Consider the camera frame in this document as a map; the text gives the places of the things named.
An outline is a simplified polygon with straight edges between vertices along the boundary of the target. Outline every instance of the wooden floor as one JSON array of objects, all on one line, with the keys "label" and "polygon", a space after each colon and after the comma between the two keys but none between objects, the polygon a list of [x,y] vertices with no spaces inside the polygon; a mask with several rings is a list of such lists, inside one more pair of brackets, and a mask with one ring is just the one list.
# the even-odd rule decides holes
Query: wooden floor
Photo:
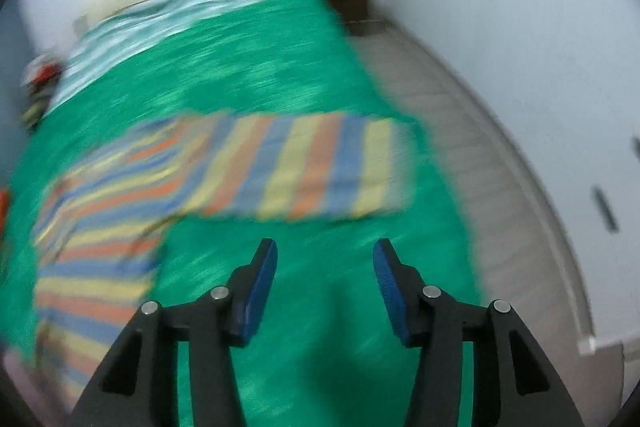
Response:
[{"label": "wooden floor", "polygon": [[383,92],[430,130],[474,237],[487,301],[511,302],[555,365],[587,427],[620,408],[619,347],[580,356],[588,308],[558,220],[497,123],[446,67],[398,30],[353,38]]}]

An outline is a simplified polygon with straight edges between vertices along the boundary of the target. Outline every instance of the bed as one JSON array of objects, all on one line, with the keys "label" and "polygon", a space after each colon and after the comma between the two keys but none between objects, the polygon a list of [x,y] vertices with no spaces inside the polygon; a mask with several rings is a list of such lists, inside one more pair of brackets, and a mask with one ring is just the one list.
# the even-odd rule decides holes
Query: bed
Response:
[{"label": "bed", "polygon": [[[149,297],[191,301],[246,263],[261,238],[274,238],[280,264],[262,328],[233,353],[248,423],[401,425],[417,353],[402,349],[388,325],[373,242],[390,238],[405,263],[456,298],[481,298],[465,223],[424,131],[376,91],[325,0],[93,0],[77,28],[84,33],[12,182],[2,334],[34,356],[34,223],[60,174],[132,126],[220,110],[391,118],[411,130],[415,178],[403,211],[296,223],[185,217],[157,251]],[[181,350],[183,426],[191,423],[186,357]],[[56,377],[78,392],[85,383],[72,371]],[[468,425],[468,378],[464,387]]]}]

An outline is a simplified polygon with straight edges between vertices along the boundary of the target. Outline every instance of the green blanket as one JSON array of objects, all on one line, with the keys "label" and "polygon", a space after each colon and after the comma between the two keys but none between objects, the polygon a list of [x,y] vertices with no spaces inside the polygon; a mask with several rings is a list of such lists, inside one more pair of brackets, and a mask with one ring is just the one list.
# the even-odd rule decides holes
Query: green blanket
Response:
[{"label": "green blanket", "polygon": [[[183,110],[301,114],[349,110],[414,126],[415,198],[390,217],[327,223],[184,219],[168,234],[152,297],[183,303],[226,281],[263,237],[280,260],[264,320],[233,358],[251,427],[403,423],[418,350],[393,336],[372,269],[379,237],[458,299],[478,303],[470,239],[424,131],[376,90],[322,0],[267,0],[199,22],[106,73],[48,116],[15,173],[0,289],[0,334],[32,355],[35,254],[30,230],[47,184],[133,123]],[[180,421],[191,424],[180,351]],[[460,425],[470,424],[466,378]]]}]

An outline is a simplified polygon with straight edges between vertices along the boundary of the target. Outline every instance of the metal bolt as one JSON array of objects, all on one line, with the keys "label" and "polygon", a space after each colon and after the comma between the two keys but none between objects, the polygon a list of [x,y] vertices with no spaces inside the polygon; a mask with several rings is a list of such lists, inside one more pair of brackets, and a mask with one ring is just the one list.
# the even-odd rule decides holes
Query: metal bolt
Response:
[{"label": "metal bolt", "polygon": [[437,299],[442,295],[442,290],[437,286],[425,286],[422,288],[422,295],[430,299]]},{"label": "metal bolt", "polygon": [[229,288],[226,286],[216,286],[209,293],[213,300],[220,301],[221,299],[226,299],[229,296]]},{"label": "metal bolt", "polygon": [[142,310],[145,315],[151,315],[158,311],[158,303],[156,301],[147,301],[140,306],[140,310]]},{"label": "metal bolt", "polygon": [[498,299],[494,301],[494,309],[500,313],[509,313],[511,311],[511,305],[507,301]]}]

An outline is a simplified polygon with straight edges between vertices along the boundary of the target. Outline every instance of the blue wall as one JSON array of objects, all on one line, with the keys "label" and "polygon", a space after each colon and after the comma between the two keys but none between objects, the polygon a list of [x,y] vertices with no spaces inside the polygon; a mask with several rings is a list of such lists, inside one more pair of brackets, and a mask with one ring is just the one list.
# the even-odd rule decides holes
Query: blue wall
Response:
[{"label": "blue wall", "polygon": [[6,0],[0,9],[0,187],[8,183],[28,141],[20,125],[27,105],[20,76],[33,57],[17,0]]}]

